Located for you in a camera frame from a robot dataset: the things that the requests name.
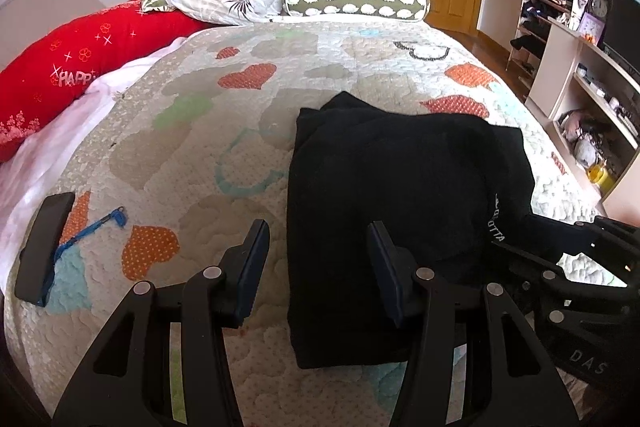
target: television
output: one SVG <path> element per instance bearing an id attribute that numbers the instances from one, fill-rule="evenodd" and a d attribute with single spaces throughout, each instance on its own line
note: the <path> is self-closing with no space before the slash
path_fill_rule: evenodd
<path id="1" fill-rule="evenodd" d="M 636 73 L 640 73 L 640 3 L 636 0 L 611 0 L 604 37 L 607 52 L 622 58 Z"/>

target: clock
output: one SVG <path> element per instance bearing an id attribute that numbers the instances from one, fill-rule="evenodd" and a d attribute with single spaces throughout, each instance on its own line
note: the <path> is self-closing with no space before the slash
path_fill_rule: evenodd
<path id="1" fill-rule="evenodd" d="M 607 21 L 611 0 L 588 0 L 584 11 L 601 22 Z"/>

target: white bed sheet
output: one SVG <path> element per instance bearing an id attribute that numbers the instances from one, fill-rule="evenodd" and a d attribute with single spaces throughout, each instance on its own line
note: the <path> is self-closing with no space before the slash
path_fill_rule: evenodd
<path id="1" fill-rule="evenodd" d="M 81 98 L 44 129 L 28 137 L 16 155 L 0 165 L 0 290 L 3 294 L 31 217 L 82 140 L 110 113 L 116 95 L 133 86 L 158 60 L 199 33 L 177 38 L 171 45 L 97 78 Z"/>

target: bedspread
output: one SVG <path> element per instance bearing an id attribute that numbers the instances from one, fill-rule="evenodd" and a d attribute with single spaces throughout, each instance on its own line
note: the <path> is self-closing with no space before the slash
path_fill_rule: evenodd
<path id="1" fill-rule="evenodd" d="M 127 226 L 107 224 L 64 254 L 46 308 L 7 299 L 10 352 L 49 412 L 135 281 L 187 280 L 217 263 L 260 217 L 270 224 L 271 248 L 254 309 L 242 328 L 225 332 L 245 425 L 388 425 L 404 365 L 303 371 L 288 337 L 285 223 L 295 119 L 300 107 L 319 108 L 342 90 L 389 111 L 469 112 L 520 127 L 536 180 L 533 210 L 567 222 L 593 219 L 542 127 L 508 87 L 427 25 L 372 18 L 203 32 L 122 95 L 54 190 L 77 195 L 63 241 L 118 206 Z M 561 263 L 586 268 L 574 271 L 580 280 L 615 282 L 587 258 Z M 9 295 L 16 272 L 17 264 Z M 460 378 L 457 370 L 453 402 L 462 400 Z"/>

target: orange heart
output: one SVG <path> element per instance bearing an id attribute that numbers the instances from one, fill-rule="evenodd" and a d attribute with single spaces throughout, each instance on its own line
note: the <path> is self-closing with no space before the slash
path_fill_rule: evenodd
<path id="1" fill-rule="evenodd" d="M 226 74 L 218 85 L 226 89 L 261 89 L 277 69 L 274 64 L 254 64 L 239 73 Z"/>
<path id="2" fill-rule="evenodd" d="M 474 114 L 480 118 L 487 118 L 489 111 L 483 103 L 463 96 L 461 94 L 452 94 L 450 96 L 441 96 L 427 102 L 420 102 L 420 105 L 426 107 L 431 112 L 448 112 Z"/>
<path id="3" fill-rule="evenodd" d="M 76 200 L 69 217 L 66 218 L 65 228 L 62 230 L 62 236 L 60 237 L 60 245 L 63 245 L 86 228 L 89 222 L 89 198 L 91 198 L 91 192 L 85 192 Z"/>
<path id="4" fill-rule="evenodd" d="M 469 63 L 452 66 L 444 74 L 454 82 L 466 87 L 482 86 L 488 89 L 491 82 L 496 82 L 488 71 Z"/>
<path id="5" fill-rule="evenodd" d="M 240 50 L 238 48 L 234 48 L 234 47 L 228 46 L 226 48 L 222 48 L 218 52 L 218 54 L 216 55 L 216 60 L 222 60 L 223 58 L 235 57 L 239 53 L 240 53 Z"/>
<path id="6" fill-rule="evenodd" d="M 171 230 L 134 225 L 122 251 L 122 273 L 132 281 L 144 279 L 153 263 L 166 263 L 179 251 L 178 238 Z"/>

